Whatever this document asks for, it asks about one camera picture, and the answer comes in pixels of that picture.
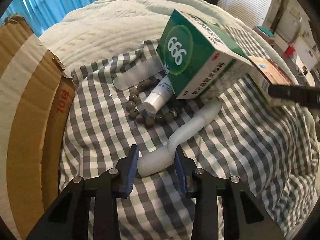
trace metal screw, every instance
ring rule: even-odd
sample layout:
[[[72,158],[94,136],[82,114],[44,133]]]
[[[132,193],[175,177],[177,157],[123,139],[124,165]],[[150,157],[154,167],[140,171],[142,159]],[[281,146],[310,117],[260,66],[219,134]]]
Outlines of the metal screw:
[[[79,183],[82,180],[82,178],[80,176],[76,176],[72,179],[73,183]]]
[[[111,175],[115,175],[115,174],[118,173],[118,169],[112,168],[112,169],[109,170],[109,173],[110,173]]]
[[[233,183],[238,183],[240,181],[240,179],[237,177],[237,176],[232,176],[230,178],[230,180],[233,182]]]
[[[204,173],[204,169],[196,168],[196,169],[195,169],[195,173],[201,175],[202,173]]]

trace blue curtain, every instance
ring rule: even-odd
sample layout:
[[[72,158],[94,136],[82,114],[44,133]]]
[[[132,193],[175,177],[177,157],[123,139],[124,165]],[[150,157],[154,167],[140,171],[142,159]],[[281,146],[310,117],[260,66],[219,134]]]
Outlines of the blue curtain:
[[[10,14],[26,18],[38,37],[49,27],[60,22],[70,11],[84,7],[96,0],[13,0],[1,22]]]

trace green box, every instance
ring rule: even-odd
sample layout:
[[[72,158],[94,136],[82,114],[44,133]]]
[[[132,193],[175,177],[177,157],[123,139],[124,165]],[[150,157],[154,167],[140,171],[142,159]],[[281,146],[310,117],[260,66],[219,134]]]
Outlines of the green box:
[[[218,97],[252,70],[227,33],[178,10],[173,11],[156,51],[177,99]]]

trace checkered cloth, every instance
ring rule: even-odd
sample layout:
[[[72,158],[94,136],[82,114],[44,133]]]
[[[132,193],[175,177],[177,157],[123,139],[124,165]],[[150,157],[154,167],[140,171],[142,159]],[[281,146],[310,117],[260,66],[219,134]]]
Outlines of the checkered cloth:
[[[250,33],[220,26],[248,56],[268,57]],[[206,100],[187,100],[183,113],[164,126],[146,129],[125,111],[129,91],[117,90],[113,79],[135,64],[156,56],[157,40],[145,41],[124,53],[73,72],[78,86],[63,139],[60,189],[75,176],[99,176],[137,144],[144,155],[164,145],[169,136]],[[142,102],[150,92],[140,93]],[[245,76],[220,95],[222,110],[215,120],[181,144],[214,176],[239,176],[248,183],[270,216],[287,235],[303,221],[314,195],[319,152],[299,106],[268,107],[250,77]],[[221,200],[219,239],[223,239]],[[135,179],[126,200],[117,200],[122,239],[190,239],[194,200],[181,198],[172,167]],[[93,202],[89,237],[92,238]]]

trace white cap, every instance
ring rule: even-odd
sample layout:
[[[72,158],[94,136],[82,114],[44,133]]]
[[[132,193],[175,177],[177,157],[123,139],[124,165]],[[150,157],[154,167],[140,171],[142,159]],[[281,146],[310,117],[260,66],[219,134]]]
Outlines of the white cap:
[[[157,93],[151,92],[147,99],[143,102],[144,109],[150,114],[156,114],[167,100],[164,100]]]

